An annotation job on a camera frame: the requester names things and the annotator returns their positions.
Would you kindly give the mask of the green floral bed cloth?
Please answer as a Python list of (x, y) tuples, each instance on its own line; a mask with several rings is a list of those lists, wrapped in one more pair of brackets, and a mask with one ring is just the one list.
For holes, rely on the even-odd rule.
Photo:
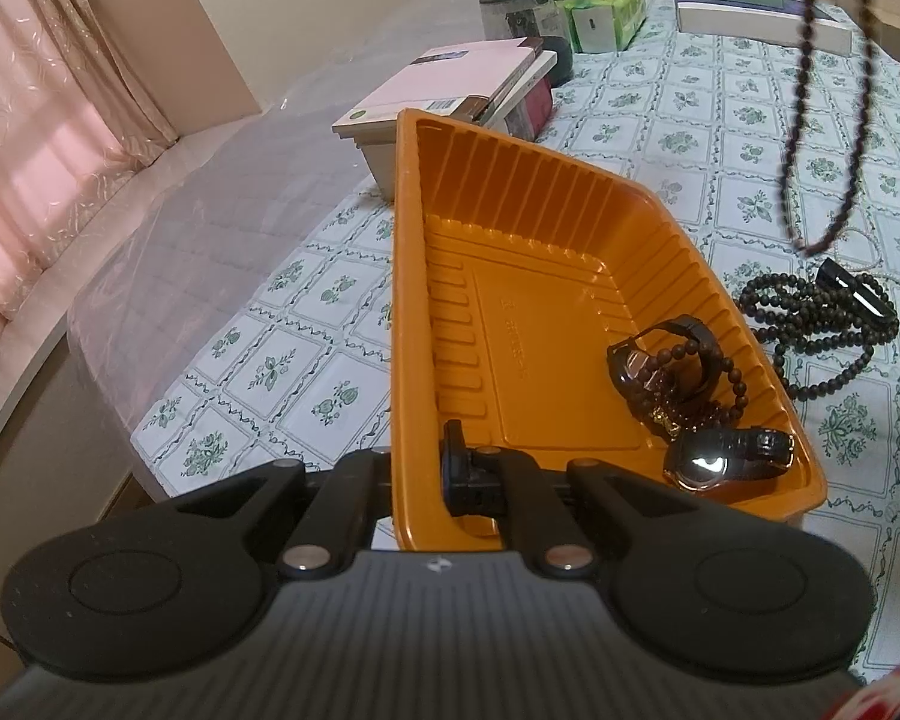
[[(647, 2), (629, 50), (575, 62), (541, 143), (650, 188), (730, 293), (763, 273), (809, 277), (775, 203), (795, 54), (688, 36), (673, 0)], [(877, 277), (900, 318), (900, 64), (881, 57), (878, 71), (859, 206), (834, 255)], [(212, 321), (211, 338), (133, 422), (134, 448), (164, 493), (278, 455), (325, 468), (388, 436), (393, 213), (372, 182), (336, 200)], [(900, 665), (900, 329), (800, 416), (827, 478), (803, 525), (870, 572), (877, 611), (855, 670), (878, 679)]]

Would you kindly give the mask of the dark green cup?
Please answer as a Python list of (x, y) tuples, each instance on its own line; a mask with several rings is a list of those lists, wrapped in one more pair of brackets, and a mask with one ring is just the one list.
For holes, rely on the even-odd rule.
[(574, 49), (569, 39), (562, 36), (543, 36), (543, 49), (550, 50), (556, 56), (556, 63), (546, 73), (551, 88), (559, 88), (565, 85), (574, 75)]

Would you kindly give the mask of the pink curtain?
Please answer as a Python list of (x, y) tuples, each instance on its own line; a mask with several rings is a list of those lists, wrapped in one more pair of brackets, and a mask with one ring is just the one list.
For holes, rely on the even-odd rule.
[(0, 0), (0, 338), (41, 273), (176, 138), (91, 0)]

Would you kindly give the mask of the pink top book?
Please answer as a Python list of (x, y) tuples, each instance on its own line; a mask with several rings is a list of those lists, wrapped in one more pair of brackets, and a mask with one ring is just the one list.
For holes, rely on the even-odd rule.
[(556, 54), (541, 37), (434, 47), (398, 70), (331, 126), (351, 140), (393, 135), (398, 115), (424, 110), (463, 122), (493, 114), (532, 70), (548, 71)]

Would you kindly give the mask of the white flat box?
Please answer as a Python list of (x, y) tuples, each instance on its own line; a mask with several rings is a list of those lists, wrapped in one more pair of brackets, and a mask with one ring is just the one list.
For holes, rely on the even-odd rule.
[[(777, 46), (802, 42), (803, 4), (784, 0), (781, 8), (748, 5), (731, 0), (674, 0), (679, 31), (752, 39)], [(852, 29), (834, 16), (814, 9), (813, 46), (837, 55), (852, 54)]]

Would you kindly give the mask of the black wristwatch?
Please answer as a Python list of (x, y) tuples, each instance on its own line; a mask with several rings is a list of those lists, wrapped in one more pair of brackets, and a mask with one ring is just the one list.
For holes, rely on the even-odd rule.
[[(685, 355), (677, 358), (670, 349), (668, 362), (653, 362), (655, 356), (639, 344), (641, 338), (652, 333), (665, 333), (678, 338)], [(606, 364), (614, 388), (632, 411), (647, 413), (653, 405), (686, 406), (696, 410), (712, 397), (717, 387), (722, 372), (722, 364), (717, 361), (718, 353), (720, 346), (715, 335), (696, 317), (683, 314), (611, 344), (606, 349)], [(689, 385), (681, 382), (678, 374), (668, 372), (667, 367), (692, 355), (696, 355), (699, 361), (699, 379)]]

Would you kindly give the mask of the orange plastic tray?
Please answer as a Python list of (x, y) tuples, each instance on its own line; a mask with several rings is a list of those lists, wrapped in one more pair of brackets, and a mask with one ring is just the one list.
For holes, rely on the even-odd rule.
[(397, 126), (391, 280), (391, 479), (398, 543), (489, 551), (486, 517), (443, 499), (440, 441), (530, 454), (546, 470), (598, 458), (649, 478), (665, 444), (631, 415), (611, 344), (662, 348), (699, 319), (748, 391), (743, 419), (795, 436), (785, 475), (718, 489), (738, 511), (797, 522), (826, 499), (813, 445), (766, 353), (699, 250), (642, 185), (552, 149), (407, 110)]

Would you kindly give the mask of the glass jar green lid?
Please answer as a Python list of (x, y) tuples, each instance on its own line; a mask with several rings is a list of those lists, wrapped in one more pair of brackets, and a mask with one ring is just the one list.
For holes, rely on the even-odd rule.
[(554, 0), (479, 0), (486, 39), (560, 37), (567, 41), (566, 23)]

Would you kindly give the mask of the stack of books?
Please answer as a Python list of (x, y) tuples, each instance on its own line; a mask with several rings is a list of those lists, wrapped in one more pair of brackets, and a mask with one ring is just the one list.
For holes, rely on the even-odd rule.
[[(546, 91), (548, 89), (548, 82), (546, 82), (546, 73), (548, 71), (544, 71), (543, 68), (530, 71), (528, 75), (523, 76), (523, 80), (504, 99), (504, 103), (494, 110), (493, 114), (487, 115), (484, 121), (473, 122), (473, 124), (478, 127), (497, 130), (497, 132), (512, 132), (514, 129), (510, 122), (514, 118), (515, 110), (525, 101), (526, 96), (535, 93), (535, 91)], [(370, 174), (372, 174), (377, 183), (380, 195), (384, 199), (390, 200), (393, 197), (393, 193), (395, 193), (397, 126), (395, 125), (395, 133), (393, 135), (383, 135), (383, 137), (372, 138), (372, 140), (351, 140), (351, 138), (343, 138), (343, 140), (349, 140), (356, 145), (356, 148), (364, 156), (368, 169), (370, 169)]]

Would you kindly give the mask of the green tissue pack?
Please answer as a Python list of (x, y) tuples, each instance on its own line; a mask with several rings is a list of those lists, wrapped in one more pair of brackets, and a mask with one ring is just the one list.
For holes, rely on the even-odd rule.
[(645, 0), (559, 0), (575, 54), (622, 52), (647, 18)]

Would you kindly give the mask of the black oblong pendant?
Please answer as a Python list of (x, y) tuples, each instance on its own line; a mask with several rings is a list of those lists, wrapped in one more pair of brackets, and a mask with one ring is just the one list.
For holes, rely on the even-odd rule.
[(831, 257), (823, 260), (816, 273), (816, 286), (852, 299), (855, 309), (871, 323), (888, 323), (894, 316), (893, 304), (882, 298), (878, 289), (863, 277), (855, 277)]

